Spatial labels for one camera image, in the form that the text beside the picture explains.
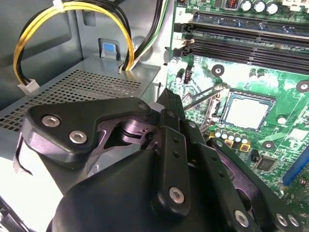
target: perforated metal grille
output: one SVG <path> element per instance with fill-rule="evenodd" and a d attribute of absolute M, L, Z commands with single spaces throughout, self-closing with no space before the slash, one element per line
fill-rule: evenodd
<path fill-rule="evenodd" d="M 19 131 L 25 113 L 35 105 L 131 97 L 140 84 L 140 82 L 76 70 L 0 118 L 0 127 Z"/>

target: silver screw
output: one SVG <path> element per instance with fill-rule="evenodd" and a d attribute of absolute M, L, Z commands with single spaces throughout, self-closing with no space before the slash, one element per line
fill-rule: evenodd
<path fill-rule="evenodd" d="M 307 89 L 308 87 L 309 87 L 308 85 L 303 84 L 300 88 L 301 88 L 302 90 L 305 90 L 305 89 Z"/>
<path fill-rule="evenodd" d="M 288 226 L 287 221 L 281 214 L 276 214 L 276 217 L 282 226 L 285 226 L 285 227 Z"/>
<path fill-rule="evenodd" d="M 184 194 L 183 192 L 177 187 L 171 187 L 169 189 L 169 196 L 172 200 L 177 204 L 182 204 L 184 202 Z"/>
<path fill-rule="evenodd" d="M 139 103 L 139 107 L 143 110 L 147 110 L 147 106 L 145 106 L 143 103 Z"/>
<path fill-rule="evenodd" d="M 197 127 L 194 122 L 189 122 L 189 125 L 193 128 Z"/>
<path fill-rule="evenodd" d="M 295 217 L 293 217 L 292 215 L 288 215 L 290 222 L 295 225 L 296 227 L 299 227 L 299 223 L 298 221 L 295 219 Z"/>
<path fill-rule="evenodd" d="M 98 172 L 98 165 L 94 166 L 92 175 L 96 174 Z"/>
<path fill-rule="evenodd" d="M 47 127 L 57 127 L 60 125 L 60 120 L 56 116 L 48 115 L 42 118 L 42 123 Z"/>
<path fill-rule="evenodd" d="M 217 140 L 217 141 L 216 141 L 216 144 L 217 144 L 219 147 L 223 147 L 223 144 L 222 144 L 222 142 L 221 142 L 220 140 Z"/>
<path fill-rule="evenodd" d="M 75 130 L 69 135 L 71 141 L 75 144 L 84 144 L 87 141 L 87 136 L 84 132 Z"/>
<path fill-rule="evenodd" d="M 246 215 L 243 214 L 243 212 L 239 210 L 235 210 L 234 215 L 235 215 L 236 220 L 240 223 L 240 225 L 242 225 L 245 228 L 249 226 L 249 221 Z"/>
<path fill-rule="evenodd" d="M 168 110 L 168 115 L 171 116 L 171 117 L 175 117 L 175 114 L 170 110 Z"/>

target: yellow wire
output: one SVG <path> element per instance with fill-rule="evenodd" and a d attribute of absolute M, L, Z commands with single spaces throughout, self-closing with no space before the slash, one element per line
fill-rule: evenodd
<path fill-rule="evenodd" d="M 128 45 L 128 50 L 129 50 L 129 63 L 128 66 L 126 68 L 126 71 L 128 71 L 130 69 L 130 67 L 133 65 L 134 63 L 134 48 L 133 48 L 133 44 L 132 41 L 130 39 L 130 36 L 127 32 L 127 30 L 125 29 L 125 27 L 123 26 L 123 24 L 114 16 L 112 15 L 110 12 L 108 12 L 107 10 L 98 7 L 96 5 L 90 4 L 90 3 L 85 3 L 85 2 L 66 2 L 64 3 L 64 10 L 65 11 L 69 11 L 69 10 L 88 10 L 88 11 L 95 11 L 95 12 L 99 12 L 102 14 L 105 14 L 107 16 L 109 16 L 120 28 L 120 30 L 122 31 L 122 33 L 124 34 L 126 41 L 127 41 L 127 45 Z M 13 61 L 13 67 L 14 67 L 14 73 L 16 75 L 16 77 L 18 78 L 18 80 L 21 82 L 21 78 L 18 75 L 17 72 L 17 61 L 18 61 L 18 57 L 21 54 L 22 49 L 25 47 L 26 43 L 28 42 L 28 40 L 32 37 L 32 35 L 35 33 L 35 31 L 49 18 L 51 18 L 52 16 L 58 14 L 60 11 L 58 10 L 58 8 L 56 7 L 51 7 L 47 10 L 45 10 L 44 12 L 42 12 L 41 14 L 39 14 L 31 23 L 30 25 L 26 28 L 26 30 L 24 31 L 24 33 L 21 35 L 16 48 L 15 48 L 15 52 L 14 52 L 14 61 Z"/>

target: cpu socket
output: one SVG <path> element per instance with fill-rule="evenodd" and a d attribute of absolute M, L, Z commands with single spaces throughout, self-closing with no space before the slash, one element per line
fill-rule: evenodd
<path fill-rule="evenodd" d="M 261 129 L 276 99 L 271 96 L 230 89 L 222 122 L 252 131 Z"/>

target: green circuit board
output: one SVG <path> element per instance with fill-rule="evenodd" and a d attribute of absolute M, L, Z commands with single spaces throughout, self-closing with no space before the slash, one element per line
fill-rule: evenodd
<path fill-rule="evenodd" d="M 300 6 L 299 12 L 291 11 L 289 6 L 284 6 L 282 1 L 279 0 L 275 0 L 279 9 L 274 15 L 268 15 L 266 11 L 263 11 L 262 13 L 255 13 L 252 8 L 248 12 L 243 12 L 240 8 L 236 11 L 227 10 L 224 9 L 224 5 L 227 4 L 227 1 L 225 0 L 189 0 L 187 2 L 187 8 L 194 11 L 199 10 L 214 14 L 237 15 L 247 18 L 263 18 L 274 21 L 289 21 L 298 23 L 309 22 L 307 13 L 308 8 L 305 8 L 305 6 Z"/>
<path fill-rule="evenodd" d="M 192 80 L 188 84 L 175 81 L 177 72 L 186 69 L 188 63 L 193 63 Z M 211 70 L 214 65 L 223 65 L 225 72 L 220 77 L 215 77 Z M 260 78 L 250 78 L 250 72 L 255 69 L 263 71 Z M 169 64 L 167 86 L 183 98 L 187 93 L 195 95 L 217 83 L 227 83 L 230 88 L 239 89 L 245 92 L 263 94 L 275 98 L 273 108 L 268 112 L 263 125 L 259 130 L 248 130 L 229 123 L 219 122 L 211 125 L 209 131 L 220 128 L 234 133 L 246 134 L 251 143 L 247 152 L 242 152 L 239 146 L 234 151 L 248 164 L 249 167 L 280 197 L 282 193 L 282 177 L 296 161 L 299 155 L 309 144 L 309 92 L 300 93 L 297 91 L 297 83 L 308 80 L 308 76 L 265 69 L 246 64 L 231 63 L 198 56 L 179 58 L 177 62 Z M 218 115 L 222 116 L 226 108 L 228 93 L 221 93 L 222 103 Z M 183 105 L 191 103 L 188 98 Z M 207 102 L 186 112 L 186 117 L 202 125 L 207 110 Z M 246 115 L 247 111 L 254 109 L 240 109 L 239 116 Z M 286 119 L 284 124 L 279 124 L 279 117 Z M 273 142 L 271 148 L 265 147 L 265 141 Z M 270 171 L 263 171 L 256 168 L 256 163 L 250 159 L 250 151 L 256 149 L 261 156 L 275 159 Z"/>
<path fill-rule="evenodd" d="M 295 181 L 286 189 L 284 202 L 297 213 L 309 232 L 309 165 L 298 175 Z"/>

